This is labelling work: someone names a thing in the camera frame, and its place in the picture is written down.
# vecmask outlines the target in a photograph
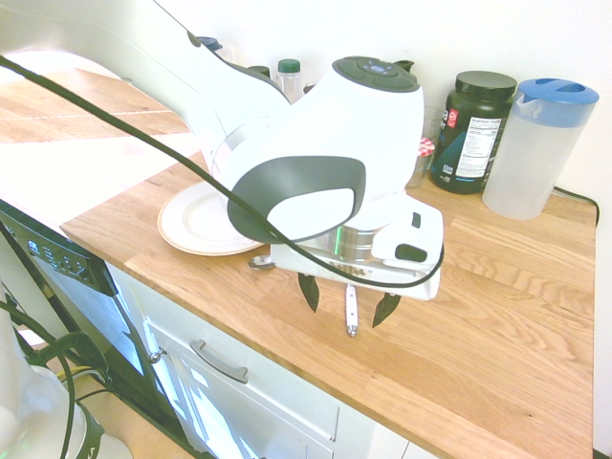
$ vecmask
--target knife handle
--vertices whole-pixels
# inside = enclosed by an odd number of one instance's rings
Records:
[[[358,325],[357,316],[357,292],[355,286],[346,285],[346,332],[349,337],[353,337],[357,334]]]

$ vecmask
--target butcher block countertop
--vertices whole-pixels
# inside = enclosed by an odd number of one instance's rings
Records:
[[[199,154],[192,159],[203,163]],[[522,222],[495,215],[478,195],[451,194],[429,181],[410,189],[444,214],[440,291],[431,301],[404,297],[373,329],[382,294],[358,288],[360,327],[351,339],[343,284],[320,279],[313,313],[295,273],[249,269],[248,261],[268,247],[205,257],[163,240],[160,209],[198,181],[174,164],[60,227],[440,457],[592,457],[592,206],[554,195],[540,216]]]

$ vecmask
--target plastic pitcher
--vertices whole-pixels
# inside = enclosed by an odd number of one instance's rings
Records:
[[[520,83],[482,197],[485,205],[504,217],[536,218],[599,98],[566,79]]]

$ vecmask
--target plate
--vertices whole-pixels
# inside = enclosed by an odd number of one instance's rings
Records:
[[[225,197],[208,182],[190,186],[165,203],[157,226],[168,244],[196,255],[233,255],[263,246],[233,227]]]

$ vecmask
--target supplement container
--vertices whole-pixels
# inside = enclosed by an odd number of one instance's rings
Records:
[[[278,61],[276,74],[278,87],[290,103],[295,103],[302,97],[302,84],[299,60],[281,59]]]
[[[504,217],[536,218],[599,98],[565,79],[520,83],[482,197],[485,205]]]
[[[516,81],[493,72],[463,72],[448,94],[432,182],[447,191],[473,194],[485,186],[512,107]]]

